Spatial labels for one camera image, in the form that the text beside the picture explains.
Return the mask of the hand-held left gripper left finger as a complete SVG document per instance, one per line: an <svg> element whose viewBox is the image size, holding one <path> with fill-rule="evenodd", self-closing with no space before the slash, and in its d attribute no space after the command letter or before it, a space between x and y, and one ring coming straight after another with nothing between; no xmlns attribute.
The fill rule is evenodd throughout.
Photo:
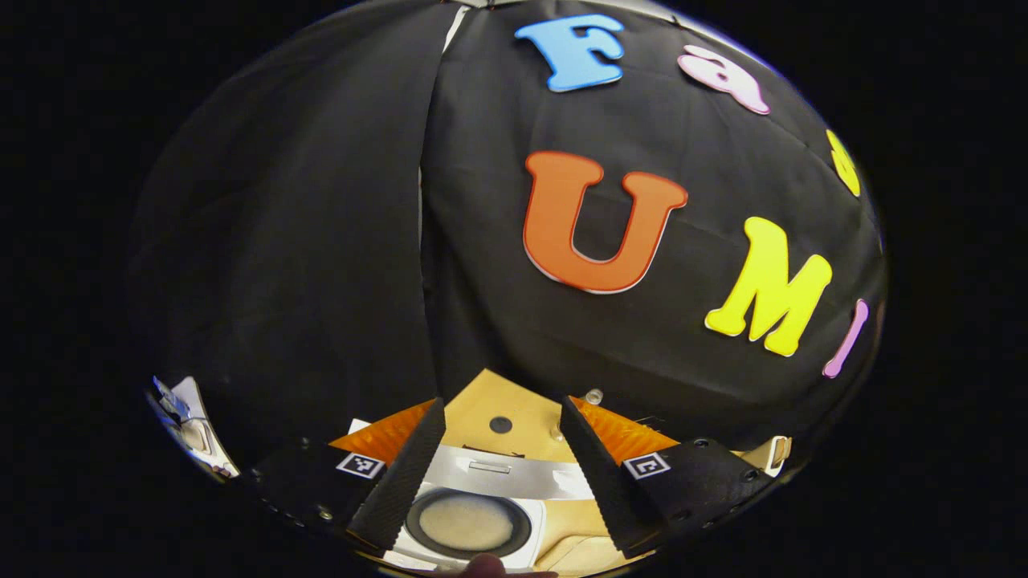
<svg viewBox="0 0 1028 578"><path fill-rule="evenodd" d="M238 486L313 535L358 552L392 549L447 431L440 397L331 443L284 446L238 475Z"/></svg>

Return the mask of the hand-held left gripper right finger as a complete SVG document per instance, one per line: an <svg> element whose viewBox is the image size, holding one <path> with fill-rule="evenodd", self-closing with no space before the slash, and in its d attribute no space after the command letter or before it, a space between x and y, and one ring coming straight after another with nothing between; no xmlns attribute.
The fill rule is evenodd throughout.
<svg viewBox="0 0 1028 578"><path fill-rule="evenodd" d="M703 535L776 486L715 439L676 442L580 398L561 400L561 432L626 557Z"/></svg>

